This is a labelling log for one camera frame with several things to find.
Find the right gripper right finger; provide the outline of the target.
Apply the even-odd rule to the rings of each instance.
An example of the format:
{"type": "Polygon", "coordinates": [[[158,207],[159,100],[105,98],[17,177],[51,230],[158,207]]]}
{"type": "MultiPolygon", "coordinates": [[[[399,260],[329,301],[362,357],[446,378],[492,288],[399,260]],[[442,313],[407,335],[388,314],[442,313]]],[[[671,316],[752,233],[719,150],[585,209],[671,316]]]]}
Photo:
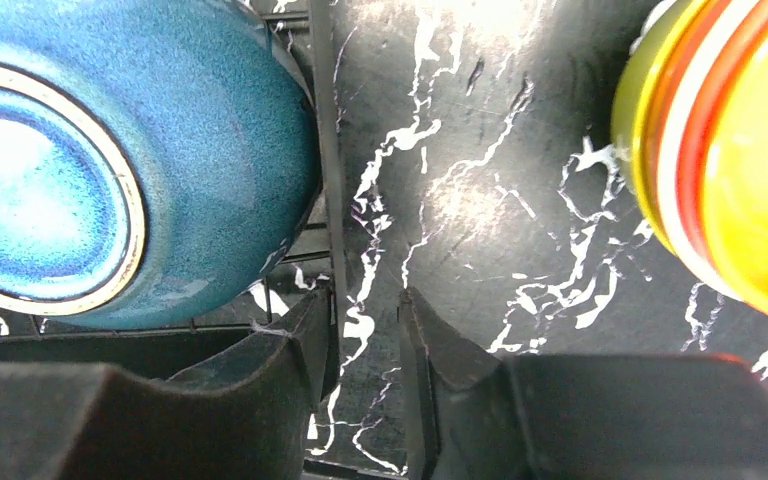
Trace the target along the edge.
{"type": "Polygon", "coordinates": [[[495,357],[397,309],[413,479],[768,479],[768,388],[728,355],[495,357]]]}

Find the lime green square bowl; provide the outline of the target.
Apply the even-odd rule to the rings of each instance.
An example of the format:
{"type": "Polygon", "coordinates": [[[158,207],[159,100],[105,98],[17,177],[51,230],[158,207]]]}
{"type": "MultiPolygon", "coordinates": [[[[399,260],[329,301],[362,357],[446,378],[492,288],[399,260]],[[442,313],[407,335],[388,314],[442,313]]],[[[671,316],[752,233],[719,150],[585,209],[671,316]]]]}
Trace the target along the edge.
{"type": "Polygon", "coordinates": [[[768,315],[768,33],[734,81],[712,135],[702,219],[721,277],[768,315]]]}

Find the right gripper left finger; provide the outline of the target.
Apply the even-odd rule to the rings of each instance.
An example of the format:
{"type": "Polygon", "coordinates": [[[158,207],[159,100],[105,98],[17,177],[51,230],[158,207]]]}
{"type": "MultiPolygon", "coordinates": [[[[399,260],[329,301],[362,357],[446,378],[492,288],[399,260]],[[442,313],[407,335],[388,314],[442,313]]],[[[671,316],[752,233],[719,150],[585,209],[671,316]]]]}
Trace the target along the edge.
{"type": "Polygon", "coordinates": [[[0,339],[0,479],[299,479],[333,291],[251,332],[0,339]]]}

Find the glossy orange plastic bowl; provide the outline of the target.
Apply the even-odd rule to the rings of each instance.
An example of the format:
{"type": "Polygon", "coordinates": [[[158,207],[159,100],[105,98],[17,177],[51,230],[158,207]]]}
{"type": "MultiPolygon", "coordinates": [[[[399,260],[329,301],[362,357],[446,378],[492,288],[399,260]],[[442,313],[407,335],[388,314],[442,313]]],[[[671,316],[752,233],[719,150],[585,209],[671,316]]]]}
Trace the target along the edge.
{"type": "Polygon", "coordinates": [[[682,77],[681,85],[690,87],[692,99],[673,102],[675,107],[690,108],[677,157],[677,211],[696,261],[709,267],[713,261],[700,205],[712,122],[752,49],[768,30],[768,1],[720,1],[714,13],[682,77]]]}

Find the orange bowl white inside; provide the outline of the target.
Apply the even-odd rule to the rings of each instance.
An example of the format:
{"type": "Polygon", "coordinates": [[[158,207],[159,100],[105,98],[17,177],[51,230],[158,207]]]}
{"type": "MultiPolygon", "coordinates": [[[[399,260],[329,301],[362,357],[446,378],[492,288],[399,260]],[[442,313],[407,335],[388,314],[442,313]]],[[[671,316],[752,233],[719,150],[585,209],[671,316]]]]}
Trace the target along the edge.
{"type": "Polygon", "coordinates": [[[705,1],[707,8],[676,45],[666,65],[664,78],[659,81],[655,99],[650,108],[644,145],[645,164],[650,200],[657,208],[658,218],[672,246],[670,251],[700,281],[730,298],[739,296],[721,278],[713,266],[698,263],[691,245],[684,236],[677,211],[676,166],[688,106],[675,107],[673,102],[691,100],[690,87],[682,86],[682,77],[696,52],[697,45],[707,30],[706,22],[716,17],[715,6],[720,1],[705,1]]]}

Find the black wire dish rack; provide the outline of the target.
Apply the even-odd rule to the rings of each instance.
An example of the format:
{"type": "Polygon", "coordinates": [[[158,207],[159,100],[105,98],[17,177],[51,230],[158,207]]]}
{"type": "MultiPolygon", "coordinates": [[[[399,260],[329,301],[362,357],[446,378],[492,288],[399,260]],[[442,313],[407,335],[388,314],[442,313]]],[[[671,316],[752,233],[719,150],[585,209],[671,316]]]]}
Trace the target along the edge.
{"type": "MultiPolygon", "coordinates": [[[[320,173],[321,173],[321,188],[318,195],[315,198],[315,202],[310,211],[310,214],[301,229],[298,237],[292,243],[288,253],[270,270],[270,272],[256,282],[247,290],[251,289],[255,285],[265,281],[273,269],[281,263],[289,260],[292,256],[291,250],[293,244],[297,239],[308,229],[310,222],[309,218],[312,211],[315,208],[316,202],[319,198],[328,197],[332,190],[332,174],[334,171],[334,150],[335,145],[333,142],[333,124],[330,119],[326,117],[326,112],[332,107],[329,95],[330,89],[327,85],[326,65],[321,62],[321,57],[327,52],[325,30],[327,25],[327,12],[323,5],[319,3],[311,3],[309,7],[302,12],[290,12],[284,15],[286,22],[304,22],[309,26],[311,39],[316,43],[317,47],[312,55],[312,69],[310,72],[302,70],[297,62],[295,55],[291,52],[289,46],[284,43],[281,36],[275,31],[274,23],[278,20],[277,14],[261,15],[254,9],[252,9],[257,15],[259,15],[273,34],[278,38],[280,43],[286,49],[286,51],[293,57],[300,71],[302,72],[309,93],[313,101],[313,111],[316,121],[316,129],[318,135],[318,148],[319,148],[319,160],[320,160],[320,173]]],[[[337,324],[335,317],[336,308],[333,301],[333,318],[337,324]]],[[[40,317],[31,314],[14,312],[11,310],[0,308],[0,339],[2,338],[44,338],[47,336],[68,336],[68,335],[90,335],[90,334],[104,334],[112,336],[129,336],[129,335],[148,335],[152,333],[162,333],[166,331],[174,331],[177,333],[186,334],[186,344],[196,344],[196,334],[200,331],[209,328],[197,329],[193,326],[193,320],[202,315],[193,317],[184,322],[172,323],[164,326],[154,328],[142,328],[142,329],[99,329],[90,328],[80,325],[73,325],[60,320],[52,320],[46,317],[40,317]]],[[[265,324],[253,323],[250,325],[220,325],[220,328],[239,328],[246,332],[251,332],[255,327],[267,326],[279,318],[269,318],[265,324]]]]}

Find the yellow plastic bowl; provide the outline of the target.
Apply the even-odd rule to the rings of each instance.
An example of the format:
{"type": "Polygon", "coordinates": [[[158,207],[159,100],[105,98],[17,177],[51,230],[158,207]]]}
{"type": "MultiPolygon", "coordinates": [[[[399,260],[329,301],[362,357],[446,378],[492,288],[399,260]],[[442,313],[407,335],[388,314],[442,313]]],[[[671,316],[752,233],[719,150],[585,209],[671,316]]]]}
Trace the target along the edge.
{"type": "Polygon", "coordinates": [[[653,7],[629,48],[629,58],[612,104],[610,132],[614,157],[644,219],[668,251],[673,248],[657,208],[650,200],[644,172],[646,128],[667,62],[688,28],[706,8],[705,1],[660,1],[653,7]]]}

